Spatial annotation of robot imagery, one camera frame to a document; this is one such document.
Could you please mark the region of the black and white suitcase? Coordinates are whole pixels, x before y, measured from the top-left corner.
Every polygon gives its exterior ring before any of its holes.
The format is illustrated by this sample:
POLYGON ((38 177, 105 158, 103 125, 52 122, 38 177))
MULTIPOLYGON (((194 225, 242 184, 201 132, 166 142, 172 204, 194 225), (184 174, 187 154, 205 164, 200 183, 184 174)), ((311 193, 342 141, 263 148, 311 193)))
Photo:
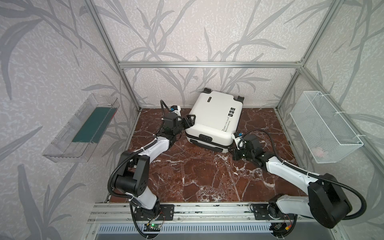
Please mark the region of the black and white suitcase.
POLYGON ((228 153, 233 144, 232 134, 237 131, 244 97, 204 88, 190 115, 194 124, 185 130, 187 140, 204 149, 228 153))

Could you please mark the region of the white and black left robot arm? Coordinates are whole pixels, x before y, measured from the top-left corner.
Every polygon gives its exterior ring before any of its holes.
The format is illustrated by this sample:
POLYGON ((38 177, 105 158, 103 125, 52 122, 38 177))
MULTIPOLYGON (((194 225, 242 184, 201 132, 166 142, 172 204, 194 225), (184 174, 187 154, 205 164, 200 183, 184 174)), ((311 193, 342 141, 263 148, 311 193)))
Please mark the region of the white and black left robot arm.
POLYGON ((160 202, 148 187, 150 164, 169 150, 177 141, 177 136, 192 127, 195 120, 195 115, 182 118, 178 111, 164 115, 162 125, 150 143, 133 152, 125 151, 121 154, 107 183, 109 194, 129 199, 132 206, 157 215, 160 202))

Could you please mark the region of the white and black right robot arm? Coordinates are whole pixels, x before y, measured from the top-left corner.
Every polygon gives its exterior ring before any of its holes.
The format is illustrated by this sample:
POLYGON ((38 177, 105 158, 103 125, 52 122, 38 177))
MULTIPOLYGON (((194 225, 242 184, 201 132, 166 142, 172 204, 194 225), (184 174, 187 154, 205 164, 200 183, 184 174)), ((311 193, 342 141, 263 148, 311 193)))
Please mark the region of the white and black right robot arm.
POLYGON ((229 151, 235 160, 247 160, 283 178, 306 194, 304 197, 274 197, 270 201, 273 213, 309 217, 331 229, 352 211, 350 201, 334 176, 309 173, 281 160, 275 152, 265 152, 256 136, 234 133, 231 137, 235 145, 229 151))

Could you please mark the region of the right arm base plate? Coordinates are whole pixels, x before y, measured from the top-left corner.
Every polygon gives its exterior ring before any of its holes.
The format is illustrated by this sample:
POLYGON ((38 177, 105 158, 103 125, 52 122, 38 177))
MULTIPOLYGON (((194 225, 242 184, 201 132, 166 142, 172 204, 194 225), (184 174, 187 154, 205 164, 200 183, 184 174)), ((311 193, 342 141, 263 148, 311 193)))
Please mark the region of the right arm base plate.
POLYGON ((269 204, 251 204, 250 210, 254 214, 255 220, 280 220, 280 217, 271 215, 269 211, 269 204))

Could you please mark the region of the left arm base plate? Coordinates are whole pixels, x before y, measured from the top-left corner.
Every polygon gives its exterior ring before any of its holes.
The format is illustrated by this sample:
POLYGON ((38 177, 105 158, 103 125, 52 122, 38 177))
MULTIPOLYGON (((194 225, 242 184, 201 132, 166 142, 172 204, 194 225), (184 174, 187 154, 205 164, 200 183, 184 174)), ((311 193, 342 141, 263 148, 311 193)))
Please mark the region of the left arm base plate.
POLYGON ((136 221, 172 221, 174 219, 175 205, 160 204, 155 205, 153 210, 137 208, 134 210, 136 221))

